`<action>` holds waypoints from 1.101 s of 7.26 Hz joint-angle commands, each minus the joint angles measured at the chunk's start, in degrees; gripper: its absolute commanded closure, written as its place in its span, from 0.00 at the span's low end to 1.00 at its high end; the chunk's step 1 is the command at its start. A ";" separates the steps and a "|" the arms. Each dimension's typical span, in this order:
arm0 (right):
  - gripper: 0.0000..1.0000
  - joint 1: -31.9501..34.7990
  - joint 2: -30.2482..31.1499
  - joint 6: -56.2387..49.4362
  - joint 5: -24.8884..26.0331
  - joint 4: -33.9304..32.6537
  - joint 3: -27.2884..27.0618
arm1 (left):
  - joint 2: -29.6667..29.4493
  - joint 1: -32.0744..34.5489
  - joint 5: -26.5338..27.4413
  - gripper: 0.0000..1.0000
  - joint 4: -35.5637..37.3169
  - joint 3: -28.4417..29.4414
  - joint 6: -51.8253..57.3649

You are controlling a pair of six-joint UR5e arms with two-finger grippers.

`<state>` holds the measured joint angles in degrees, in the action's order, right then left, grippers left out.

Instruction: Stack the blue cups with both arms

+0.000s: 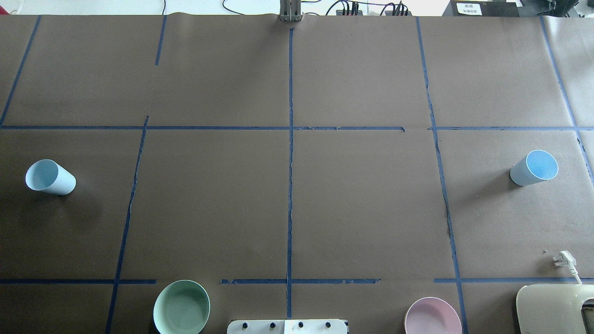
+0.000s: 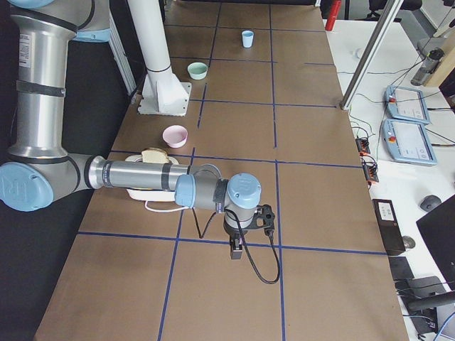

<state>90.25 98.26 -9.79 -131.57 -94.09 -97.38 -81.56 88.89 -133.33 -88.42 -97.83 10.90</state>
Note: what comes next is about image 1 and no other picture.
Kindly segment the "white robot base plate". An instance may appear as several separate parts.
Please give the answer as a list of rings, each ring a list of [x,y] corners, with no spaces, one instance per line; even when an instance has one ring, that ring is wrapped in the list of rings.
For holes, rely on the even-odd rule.
[[[348,334],[348,322],[341,319],[237,320],[227,334]]]

